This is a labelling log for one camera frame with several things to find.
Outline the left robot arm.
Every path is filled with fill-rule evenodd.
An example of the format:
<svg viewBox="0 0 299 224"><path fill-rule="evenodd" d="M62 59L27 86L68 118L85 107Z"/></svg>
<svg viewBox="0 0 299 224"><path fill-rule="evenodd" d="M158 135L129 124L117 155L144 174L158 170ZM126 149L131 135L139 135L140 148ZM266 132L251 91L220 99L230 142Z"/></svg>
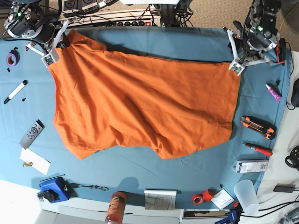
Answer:
<svg viewBox="0 0 299 224"><path fill-rule="evenodd" d="M236 31L223 27L234 57L231 70L240 71L246 66L270 62L264 54L279 43L276 20L280 9L280 0L254 0L245 21L233 21Z"/></svg>

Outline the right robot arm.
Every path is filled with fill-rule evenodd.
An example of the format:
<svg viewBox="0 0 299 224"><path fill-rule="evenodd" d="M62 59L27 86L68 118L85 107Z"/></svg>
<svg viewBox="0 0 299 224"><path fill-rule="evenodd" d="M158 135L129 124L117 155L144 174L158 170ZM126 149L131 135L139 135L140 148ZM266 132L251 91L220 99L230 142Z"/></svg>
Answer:
<svg viewBox="0 0 299 224"><path fill-rule="evenodd" d="M1 38L6 42L31 42L40 46L45 54L55 48L65 49L70 45L65 34L70 21L59 20L62 9L61 0L53 14L45 14L39 0L14 0Z"/></svg>

